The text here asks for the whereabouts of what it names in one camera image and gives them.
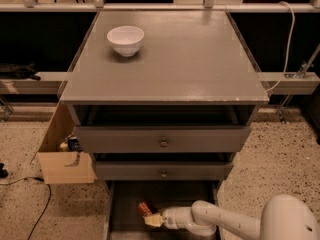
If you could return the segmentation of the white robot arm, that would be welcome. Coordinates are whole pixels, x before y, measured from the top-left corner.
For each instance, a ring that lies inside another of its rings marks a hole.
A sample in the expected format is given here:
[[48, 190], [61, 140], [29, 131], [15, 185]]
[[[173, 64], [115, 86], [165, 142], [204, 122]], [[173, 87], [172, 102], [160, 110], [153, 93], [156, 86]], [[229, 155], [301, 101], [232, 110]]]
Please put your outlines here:
[[261, 218], [235, 213], [207, 201], [190, 207], [170, 207], [144, 217], [146, 225], [186, 229], [198, 236], [211, 236], [222, 227], [242, 240], [320, 240], [320, 226], [308, 206], [287, 194], [273, 196]]

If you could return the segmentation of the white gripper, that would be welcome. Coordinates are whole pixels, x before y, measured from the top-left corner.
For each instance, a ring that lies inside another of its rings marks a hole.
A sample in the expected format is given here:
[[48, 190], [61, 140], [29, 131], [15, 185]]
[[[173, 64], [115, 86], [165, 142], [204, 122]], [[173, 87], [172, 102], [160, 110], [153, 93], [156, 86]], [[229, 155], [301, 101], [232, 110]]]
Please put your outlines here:
[[163, 224], [166, 228], [177, 230], [178, 220], [176, 213], [178, 211], [178, 207], [168, 208], [157, 211], [156, 214], [152, 214], [144, 217], [145, 224], [151, 227], [161, 227]]

